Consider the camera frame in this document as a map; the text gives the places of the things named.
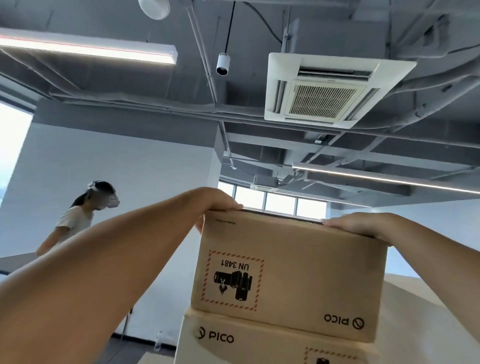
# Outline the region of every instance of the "person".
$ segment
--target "person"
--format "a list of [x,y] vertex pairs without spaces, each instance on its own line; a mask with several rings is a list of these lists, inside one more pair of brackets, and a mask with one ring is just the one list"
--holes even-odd
[[36,255],[41,256],[54,246],[88,229],[92,225],[94,211],[103,210],[106,207],[117,207],[119,204],[115,189],[110,183],[90,182],[86,192],[78,196],[72,206],[61,216],[55,229],[37,249]]
[[[0,363],[94,362],[111,333],[208,210],[239,210],[199,188],[102,221],[0,283]],[[480,342],[480,252],[392,214],[326,226],[393,245]]]

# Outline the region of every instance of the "gray ceiling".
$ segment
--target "gray ceiling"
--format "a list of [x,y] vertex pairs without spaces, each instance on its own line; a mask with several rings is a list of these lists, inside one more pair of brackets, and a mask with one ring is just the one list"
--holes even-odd
[[[281,37],[287,23],[288,1],[264,2],[253,3]],[[395,59],[409,36],[420,38],[444,14],[450,20],[449,50],[480,43],[480,4],[476,0],[318,0],[317,6],[297,5],[314,3],[313,0],[291,2],[294,4],[291,22],[299,24],[292,42],[296,53]],[[137,0],[0,0],[0,25],[4,27],[173,44],[179,54],[177,65],[166,66],[18,51],[13,54],[17,56],[14,60],[0,52],[0,74],[46,97],[68,102],[72,98],[64,86],[71,87],[73,83],[84,95],[123,92],[184,104],[211,104],[204,66],[184,8],[186,3],[188,0],[170,0],[168,18],[154,21],[143,14]],[[193,2],[212,69],[218,54],[225,49],[232,4],[228,0]],[[214,75],[219,102],[262,108],[268,54],[279,51],[280,44],[261,19],[245,4],[237,2],[228,45],[232,59],[230,73],[224,78]],[[441,58],[418,59],[418,66],[408,78],[449,70],[479,54],[480,48],[473,48]],[[448,91],[444,85],[396,94],[382,100],[367,117],[406,113],[438,100]],[[274,175],[284,180],[285,190],[368,206],[472,198],[475,195],[346,177],[305,174],[296,178],[289,165],[309,160],[318,152],[310,161],[312,164],[327,165],[349,157],[355,161],[340,168],[477,186],[480,184],[480,173],[476,171],[480,166],[478,100],[480,87],[394,133],[371,151],[362,150],[383,130],[356,129],[340,134],[336,130],[302,131],[285,126],[252,125],[242,120],[225,122],[237,169],[232,169],[229,159],[224,159],[222,178],[250,184],[255,174]],[[360,127],[368,127],[367,117],[359,123]]]

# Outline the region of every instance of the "dark hair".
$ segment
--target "dark hair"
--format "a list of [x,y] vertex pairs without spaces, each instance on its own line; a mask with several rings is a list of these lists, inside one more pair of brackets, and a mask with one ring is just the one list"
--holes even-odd
[[[113,186],[108,183],[108,182],[105,182],[105,181],[94,181],[93,182],[93,186],[95,186],[95,188],[99,191],[99,192],[104,192],[104,193],[107,193],[107,194],[114,194],[115,193],[115,189],[113,188]],[[81,206],[85,203],[86,200],[88,200],[90,198],[90,196],[92,194],[95,194],[96,191],[94,191],[93,189],[89,188],[84,194],[78,196],[75,201],[73,202],[72,206],[70,206],[70,208],[74,207],[74,206]]]

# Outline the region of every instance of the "red dashed border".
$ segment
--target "red dashed border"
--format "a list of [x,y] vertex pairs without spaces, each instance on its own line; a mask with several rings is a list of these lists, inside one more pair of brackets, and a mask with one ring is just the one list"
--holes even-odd
[[308,355],[309,352],[317,352],[319,354],[325,354],[325,355],[333,355],[333,356],[338,356],[339,358],[346,358],[346,359],[351,359],[351,360],[358,360],[363,363],[366,363],[365,360],[355,356],[355,355],[347,355],[347,354],[342,354],[340,352],[330,352],[328,350],[320,350],[320,349],[314,349],[314,348],[309,348],[308,346],[305,348],[305,357],[303,358],[303,364],[307,364],[308,362]]
[[[247,306],[242,306],[242,305],[234,304],[234,303],[227,303],[227,302],[205,299],[205,290],[206,290],[206,286],[207,286],[208,271],[210,270],[210,260],[212,259],[212,254],[231,256],[233,258],[240,258],[240,259],[245,259],[245,260],[251,260],[253,262],[260,262],[260,273],[258,275],[258,285],[257,285],[256,296],[255,296],[255,305],[253,307],[247,307]],[[257,305],[258,305],[258,297],[260,295],[260,285],[262,283],[262,275],[263,275],[263,272],[264,272],[264,262],[265,262],[265,260],[260,259],[260,258],[252,258],[251,256],[219,252],[217,250],[210,250],[209,254],[208,254],[207,265],[206,265],[206,268],[205,268],[204,286],[203,286],[203,289],[202,289],[202,301],[209,302],[209,303],[214,303],[214,304],[220,304],[220,305],[224,305],[224,306],[230,306],[230,307],[234,307],[234,308],[240,308],[240,309],[244,309],[244,310],[256,311],[257,310]]]

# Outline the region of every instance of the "floor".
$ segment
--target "floor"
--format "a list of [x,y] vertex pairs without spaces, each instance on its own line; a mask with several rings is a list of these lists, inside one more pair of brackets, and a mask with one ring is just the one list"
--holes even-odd
[[[110,339],[105,351],[95,364],[137,364],[146,352],[152,352],[153,346],[136,342]],[[174,351],[161,349],[159,354],[173,357]]]

